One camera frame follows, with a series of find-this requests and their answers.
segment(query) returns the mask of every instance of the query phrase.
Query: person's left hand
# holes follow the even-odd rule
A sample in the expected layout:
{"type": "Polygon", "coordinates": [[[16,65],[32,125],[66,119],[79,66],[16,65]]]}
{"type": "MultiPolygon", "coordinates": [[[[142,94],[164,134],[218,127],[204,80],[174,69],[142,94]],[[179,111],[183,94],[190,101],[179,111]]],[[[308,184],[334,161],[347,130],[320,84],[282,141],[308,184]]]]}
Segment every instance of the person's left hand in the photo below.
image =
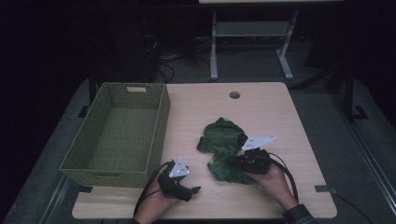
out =
{"type": "Polygon", "coordinates": [[[140,224],[149,224],[160,218],[163,213],[173,205],[179,202],[176,198],[167,198],[163,196],[160,185],[158,184],[158,176],[154,179],[151,186],[148,188],[146,195],[149,195],[140,204],[134,219],[140,224]]]}

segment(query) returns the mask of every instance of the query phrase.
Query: green cloth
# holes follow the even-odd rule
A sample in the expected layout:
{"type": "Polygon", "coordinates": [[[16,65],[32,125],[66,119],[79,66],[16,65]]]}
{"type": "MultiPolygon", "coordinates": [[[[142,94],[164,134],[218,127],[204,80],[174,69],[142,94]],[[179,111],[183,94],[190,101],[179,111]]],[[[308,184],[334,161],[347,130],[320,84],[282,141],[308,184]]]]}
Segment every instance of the green cloth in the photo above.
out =
{"type": "Polygon", "coordinates": [[[256,181],[232,163],[247,140],[248,137],[240,127],[228,119],[219,118],[205,127],[197,149],[204,153],[214,153],[207,167],[218,181],[253,184],[256,181]]]}

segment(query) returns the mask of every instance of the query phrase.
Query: sleeve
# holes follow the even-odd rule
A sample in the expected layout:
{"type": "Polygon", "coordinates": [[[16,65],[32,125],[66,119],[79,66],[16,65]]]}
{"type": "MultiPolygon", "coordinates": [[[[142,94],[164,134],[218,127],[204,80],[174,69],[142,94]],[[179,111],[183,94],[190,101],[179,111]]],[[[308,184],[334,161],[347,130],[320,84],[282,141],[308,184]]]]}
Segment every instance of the sleeve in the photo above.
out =
{"type": "Polygon", "coordinates": [[[134,218],[131,219],[129,224],[140,224],[138,221],[134,220],[134,218]]]}
{"type": "Polygon", "coordinates": [[[289,224],[318,224],[303,204],[291,208],[282,215],[289,224]]]}

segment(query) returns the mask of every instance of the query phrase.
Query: round grommet hole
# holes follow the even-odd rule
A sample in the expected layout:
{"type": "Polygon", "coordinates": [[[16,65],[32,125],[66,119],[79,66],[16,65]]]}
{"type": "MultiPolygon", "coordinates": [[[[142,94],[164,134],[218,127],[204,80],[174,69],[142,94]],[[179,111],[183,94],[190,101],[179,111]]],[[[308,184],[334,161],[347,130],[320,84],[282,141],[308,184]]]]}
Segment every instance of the round grommet hole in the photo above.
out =
{"type": "Polygon", "coordinates": [[[230,97],[233,99],[238,99],[239,97],[241,97],[241,94],[239,94],[239,92],[237,91],[232,91],[230,92],[230,97]]]}

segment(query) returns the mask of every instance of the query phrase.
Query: wicker basket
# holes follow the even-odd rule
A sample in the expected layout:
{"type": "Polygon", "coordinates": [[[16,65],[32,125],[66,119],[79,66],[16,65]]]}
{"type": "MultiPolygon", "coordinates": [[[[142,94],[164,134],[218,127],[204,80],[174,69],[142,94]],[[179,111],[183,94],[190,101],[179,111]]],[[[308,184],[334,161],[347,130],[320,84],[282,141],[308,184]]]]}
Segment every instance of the wicker basket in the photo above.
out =
{"type": "Polygon", "coordinates": [[[161,163],[169,109],[163,84],[104,83],[60,170],[85,186],[143,188],[161,163]]]}

